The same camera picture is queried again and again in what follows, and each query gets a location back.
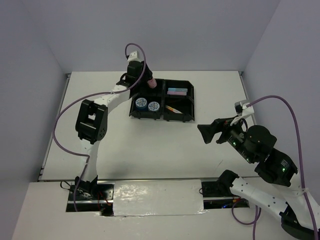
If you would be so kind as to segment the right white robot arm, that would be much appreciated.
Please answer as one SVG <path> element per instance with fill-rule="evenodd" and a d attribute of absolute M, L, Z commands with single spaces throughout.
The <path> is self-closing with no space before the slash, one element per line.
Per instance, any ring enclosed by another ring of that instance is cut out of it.
<path fill-rule="evenodd" d="M 320 238 L 320 206 L 303 188 L 301 174 L 292 159 L 274 146 L 277 138 L 261 125 L 243 130 L 243 123 L 232 124 L 232 118 L 218 118 L 211 124 L 197 126 L 205 144 L 216 134 L 217 144 L 229 143 L 266 183 L 279 191 L 281 197 L 268 194 L 246 182 L 231 170 L 217 179 L 202 184 L 202 195 L 235 195 L 249 201 L 280 222 L 282 229 L 298 240 Z"/>

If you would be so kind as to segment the purple glue stick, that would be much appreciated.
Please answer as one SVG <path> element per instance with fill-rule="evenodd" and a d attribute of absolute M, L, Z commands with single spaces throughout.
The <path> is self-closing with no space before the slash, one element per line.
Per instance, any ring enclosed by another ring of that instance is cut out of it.
<path fill-rule="evenodd" d="M 188 93 L 184 91 L 167 91 L 168 95 L 186 96 Z"/>

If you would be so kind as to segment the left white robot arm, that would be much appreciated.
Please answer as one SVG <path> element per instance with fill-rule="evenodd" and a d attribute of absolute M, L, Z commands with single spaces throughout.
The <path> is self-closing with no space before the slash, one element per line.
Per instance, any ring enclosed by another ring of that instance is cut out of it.
<path fill-rule="evenodd" d="M 87 160 L 80 176 L 75 178 L 74 190 L 86 199 L 91 200 L 98 193 L 98 150 L 107 133 L 109 114 L 137 94 L 140 87 L 147 86 L 148 82 L 151 82 L 152 88 L 157 85 L 146 61 L 131 60 L 128 62 L 126 73 L 120 77 L 111 91 L 95 100 L 86 98 L 82 101 L 75 130 Z"/>

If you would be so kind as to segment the blue glue stick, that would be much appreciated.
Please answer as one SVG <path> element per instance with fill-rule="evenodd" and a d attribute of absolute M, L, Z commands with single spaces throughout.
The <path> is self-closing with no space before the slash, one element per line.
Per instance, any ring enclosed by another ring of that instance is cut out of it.
<path fill-rule="evenodd" d="M 169 87 L 167 89 L 168 92 L 185 92 L 187 93 L 188 92 L 188 89 L 187 88 L 177 88 L 177 87 Z"/>

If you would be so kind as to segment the pink glue bottle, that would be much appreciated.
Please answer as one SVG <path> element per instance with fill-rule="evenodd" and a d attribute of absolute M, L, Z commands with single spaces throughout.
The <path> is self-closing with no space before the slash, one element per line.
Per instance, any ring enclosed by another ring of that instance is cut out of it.
<path fill-rule="evenodd" d="M 152 78 L 150 80 L 147 81 L 147 85 L 151 88 L 151 89 L 154 89 L 157 87 L 157 81 Z"/>

